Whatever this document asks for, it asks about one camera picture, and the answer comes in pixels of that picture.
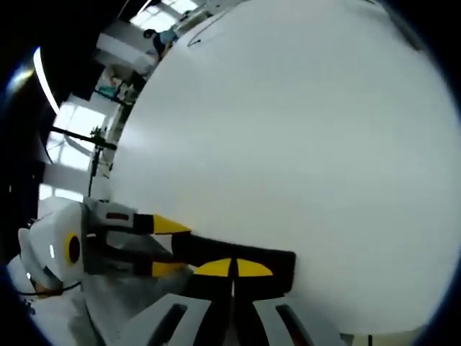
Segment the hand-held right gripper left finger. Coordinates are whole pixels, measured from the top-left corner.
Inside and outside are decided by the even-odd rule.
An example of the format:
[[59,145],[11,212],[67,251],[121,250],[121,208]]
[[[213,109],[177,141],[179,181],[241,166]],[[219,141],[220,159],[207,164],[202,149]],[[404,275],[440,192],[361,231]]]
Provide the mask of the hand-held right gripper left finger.
[[198,267],[180,295],[169,293],[123,329],[119,345],[222,345],[231,302],[231,267],[224,258]]

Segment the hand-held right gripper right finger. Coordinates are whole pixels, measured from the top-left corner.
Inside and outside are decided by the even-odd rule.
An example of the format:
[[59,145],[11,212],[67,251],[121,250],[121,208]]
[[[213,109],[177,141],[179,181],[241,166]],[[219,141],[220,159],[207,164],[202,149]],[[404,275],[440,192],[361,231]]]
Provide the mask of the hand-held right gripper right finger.
[[236,260],[234,324],[241,345],[344,345],[312,305],[288,296],[268,267]]

